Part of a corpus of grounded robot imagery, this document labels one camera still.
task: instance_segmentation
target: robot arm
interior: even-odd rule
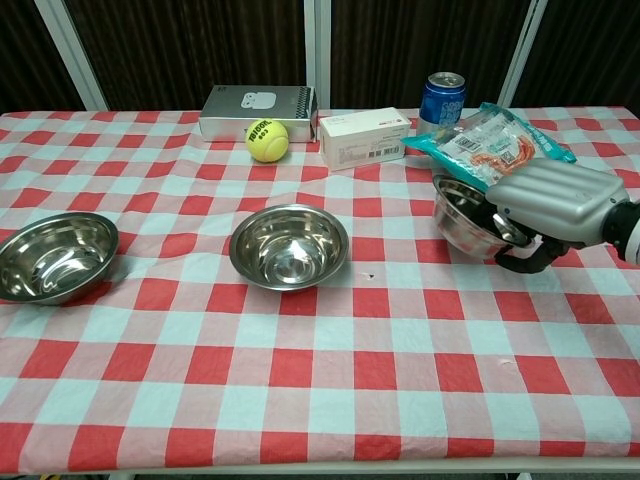
[[[542,236],[527,259],[496,261],[521,273],[542,271],[570,247],[608,242],[622,260],[640,264],[640,204],[629,200],[622,179],[575,164],[534,159],[491,186],[486,201],[498,214]]]

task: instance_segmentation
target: soda can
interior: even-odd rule
[[[417,134],[431,133],[460,120],[467,87],[464,77],[452,72],[429,75],[424,86]]]

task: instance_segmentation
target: dark curtain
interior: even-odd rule
[[[640,115],[640,1],[549,0],[513,106],[624,105]]]
[[[467,80],[466,106],[497,101],[525,0],[333,2],[333,108],[417,107],[429,74]]]
[[[66,4],[112,110],[201,109],[214,83],[306,83],[301,0]]]
[[[0,1],[0,114],[84,110],[33,0]]]

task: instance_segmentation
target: tablecloth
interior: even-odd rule
[[[640,196],[627,110],[514,111]],[[0,305],[1,472],[640,455],[640,270],[612,248],[510,273],[439,235],[424,155],[261,165],[197,119],[0,118],[0,237],[82,210],[121,239],[89,297]],[[333,213],[350,261],[298,293],[248,285],[229,236],[288,202]]]

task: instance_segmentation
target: silver box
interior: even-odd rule
[[[315,141],[317,101],[313,87],[215,85],[202,112],[200,131],[210,142],[244,141],[247,128],[259,118],[281,122],[289,141]]]

